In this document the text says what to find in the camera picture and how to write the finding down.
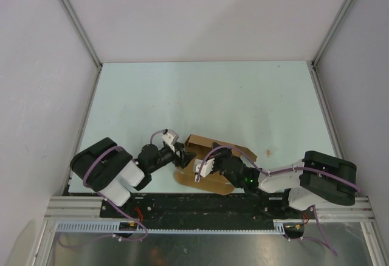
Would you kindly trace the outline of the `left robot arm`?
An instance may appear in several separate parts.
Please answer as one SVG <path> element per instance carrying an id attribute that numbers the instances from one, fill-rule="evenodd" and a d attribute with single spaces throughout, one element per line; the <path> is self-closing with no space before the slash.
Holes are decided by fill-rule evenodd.
<path id="1" fill-rule="evenodd" d="M 152 173 L 172 163 L 184 169 L 195 159 L 184 144 L 167 143 L 142 147 L 135 158 L 111 138 L 106 137 L 79 152 L 70 162 L 70 169 L 83 181 L 83 186 L 113 202 L 113 210 L 121 217 L 133 213 L 130 187 L 137 191 L 152 181 Z"/>

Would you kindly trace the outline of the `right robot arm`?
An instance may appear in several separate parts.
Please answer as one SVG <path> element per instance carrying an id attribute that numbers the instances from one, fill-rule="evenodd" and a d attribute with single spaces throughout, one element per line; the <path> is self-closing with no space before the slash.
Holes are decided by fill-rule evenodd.
<path id="1" fill-rule="evenodd" d="M 212 170 L 235 188 L 262 201 L 264 211 L 277 218 L 295 218 L 302 211 L 323 202 L 341 206 L 355 204 L 357 166 L 317 151 L 288 166 L 275 169 L 247 166 L 231 149 L 212 154 Z"/>

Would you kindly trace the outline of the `brown cardboard box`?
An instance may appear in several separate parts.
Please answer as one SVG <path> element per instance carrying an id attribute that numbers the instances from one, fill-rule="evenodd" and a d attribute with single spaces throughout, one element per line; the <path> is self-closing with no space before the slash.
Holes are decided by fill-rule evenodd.
<path id="1" fill-rule="evenodd" d="M 178 168 L 174 172 L 174 179 L 178 184 L 223 196 L 234 192 L 235 187 L 216 169 L 216 160 L 209 157 L 202 165 L 203 158 L 213 149 L 214 143 L 222 146 L 233 146 L 233 156 L 240 157 L 246 154 L 249 160 L 257 160 L 257 156 L 247 147 L 191 134 L 186 139 L 184 146 L 188 152 L 196 153 L 196 157 L 185 168 Z"/>

